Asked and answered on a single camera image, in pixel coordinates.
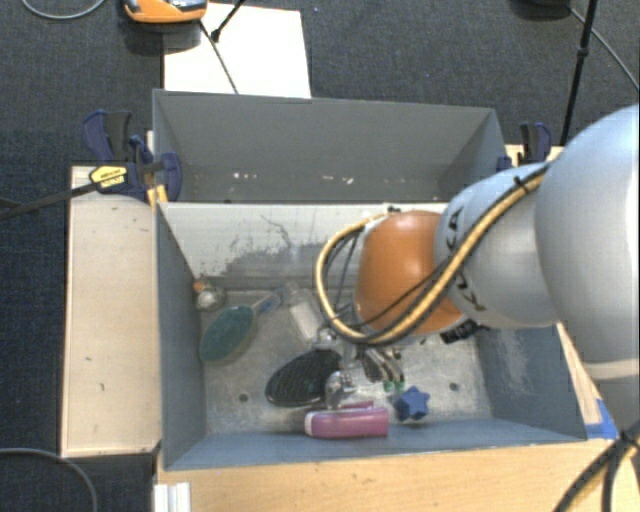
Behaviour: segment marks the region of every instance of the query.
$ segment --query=wooden board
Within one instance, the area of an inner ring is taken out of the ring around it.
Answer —
[[[74,168],[72,185],[89,168]],[[148,205],[92,193],[70,206],[60,451],[150,452],[161,436]]]
[[[158,482],[189,482],[193,512],[348,510],[551,511],[606,441],[282,466],[158,471]],[[601,485],[573,510],[599,511]],[[640,510],[625,462],[614,510]]]
[[[517,144],[507,144],[505,146],[507,156],[511,158],[514,167],[518,166],[518,153],[524,151],[522,146]],[[564,148],[562,146],[552,146],[547,160],[555,160]]]

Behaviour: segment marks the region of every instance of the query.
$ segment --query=green brush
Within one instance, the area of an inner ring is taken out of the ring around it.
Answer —
[[[278,309],[283,302],[284,289],[279,288],[252,306],[223,309],[200,340],[200,359],[216,364],[237,359],[253,339],[258,318]]]

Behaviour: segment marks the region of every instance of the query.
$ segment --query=blue toy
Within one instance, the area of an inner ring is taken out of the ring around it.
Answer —
[[[429,398],[429,393],[423,393],[417,387],[411,386],[393,402],[398,419],[405,421],[409,418],[412,420],[424,418],[429,413],[427,408]]]

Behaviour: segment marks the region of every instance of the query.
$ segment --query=gray carpet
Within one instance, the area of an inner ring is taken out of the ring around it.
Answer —
[[[91,2],[32,3],[72,12]],[[574,5],[584,13],[586,3]],[[314,96],[492,107],[507,142],[520,142],[526,120],[543,121],[558,141],[582,29],[572,16],[546,19],[515,0],[248,5],[301,10]],[[79,132],[87,114],[124,108],[134,113],[132,133],[151,127],[161,40],[130,23],[117,0],[68,23],[38,19],[19,0],[6,0],[1,12],[0,197],[30,201],[63,190],[69,166],[92,157]],[[637,0],[600,2],[595,27],[636,79],[638,26]],[[592,39],[572,133],[637,101]],[[58,205],[0,223],[0,447],[58,445],[65,215]],[[149,457],[82,465],[101,510],[149,509]],[[0,511],[87,510],[87,500],[82,482],[58,465],[0,457]]]

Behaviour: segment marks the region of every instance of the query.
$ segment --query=gray bin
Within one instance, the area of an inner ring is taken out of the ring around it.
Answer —
[[[551,328],[486,331],[450,346],[429,337],[406,349],[407,384],[430,393],[430,414],[419,424],[392,420],[387,438],[312,439],[304,410],[267,402],[273,371],[308,349],[286,309],[236,362],[198,359],[213,314],[195,309],[194,278],[214,277],[230,303],[287,280],[309,286],[319,248],[340,227],[382,202],[437,210],[495,172],[504,144],[492,110],[155,91],[154,136],[157,153],[178,151],[185,174],[180,202],[156,218],[167,470],[586,438]],[[354,378],[362,398],[392,411],[380,384]]]

